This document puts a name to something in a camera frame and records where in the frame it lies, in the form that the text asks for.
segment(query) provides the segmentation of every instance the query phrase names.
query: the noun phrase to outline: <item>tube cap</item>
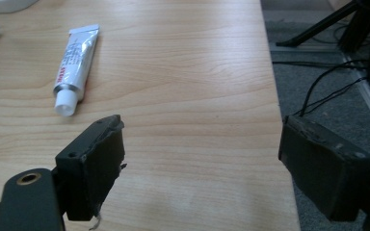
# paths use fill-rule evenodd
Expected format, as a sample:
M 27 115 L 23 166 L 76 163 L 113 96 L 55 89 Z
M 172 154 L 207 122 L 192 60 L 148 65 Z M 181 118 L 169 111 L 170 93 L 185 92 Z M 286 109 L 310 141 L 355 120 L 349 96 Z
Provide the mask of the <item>tube cap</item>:
M 77 93 L 73 90 L 60 90 L 56 96 L 56 113 L 61 116 L 73 115 L 77 101 Z

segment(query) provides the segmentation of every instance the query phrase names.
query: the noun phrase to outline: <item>wood grain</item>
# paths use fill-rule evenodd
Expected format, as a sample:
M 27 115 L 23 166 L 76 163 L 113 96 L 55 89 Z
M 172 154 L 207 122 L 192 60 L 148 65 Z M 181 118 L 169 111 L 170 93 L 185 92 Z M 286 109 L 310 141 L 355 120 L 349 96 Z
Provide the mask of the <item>wood grain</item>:
M 60 117 L 52 88 L 67 31 L 94 23 L 86 97 Z M 0 195 L 118 114 L 128 167 L 98 230 L 299 229 L 258 0 L 40 0 L 0 14 L 0 29 Z

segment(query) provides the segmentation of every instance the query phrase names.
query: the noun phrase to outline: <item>glue tube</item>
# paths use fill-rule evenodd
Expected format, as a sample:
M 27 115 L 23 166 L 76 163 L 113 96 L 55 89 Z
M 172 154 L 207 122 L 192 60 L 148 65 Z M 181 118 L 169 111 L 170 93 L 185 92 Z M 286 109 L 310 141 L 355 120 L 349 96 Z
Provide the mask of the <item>glue tube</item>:
M 55 111 L 61 116 L 73 115 L 77 102 L 84 98 L 98 30 L 98 25 L 91 25 L 69 31 L 66 51 L 53 89 Z

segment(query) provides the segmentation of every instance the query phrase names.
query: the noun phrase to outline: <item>tripod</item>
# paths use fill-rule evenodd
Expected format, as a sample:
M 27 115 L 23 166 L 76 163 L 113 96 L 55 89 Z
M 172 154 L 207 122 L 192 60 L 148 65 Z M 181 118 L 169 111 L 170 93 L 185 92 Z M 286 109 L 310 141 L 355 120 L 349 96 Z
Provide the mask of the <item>tripod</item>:
M 298 46 L 351 13 L 355 14 L 339 40 L 338 47 L 343 52 L 356 52 L 370 33 L 370 0 L 352 0 L 298 36 L 287 41 L 277 42 L 276 45 Z M 367 66 L 367 80 L 370 84 L 370 57 Z

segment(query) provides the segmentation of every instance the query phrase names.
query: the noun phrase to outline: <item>white tube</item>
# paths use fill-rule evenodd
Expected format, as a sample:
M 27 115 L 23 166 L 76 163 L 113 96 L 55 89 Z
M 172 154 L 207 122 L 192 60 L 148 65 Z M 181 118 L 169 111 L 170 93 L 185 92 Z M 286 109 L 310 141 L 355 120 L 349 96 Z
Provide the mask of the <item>white tube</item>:
M 98 30 L 98 25 L 91 25 L 69 31 L 68 44 L 53 89 L 55 111 L 61 116 L 73 115 L 77 102 L 84 98 Z

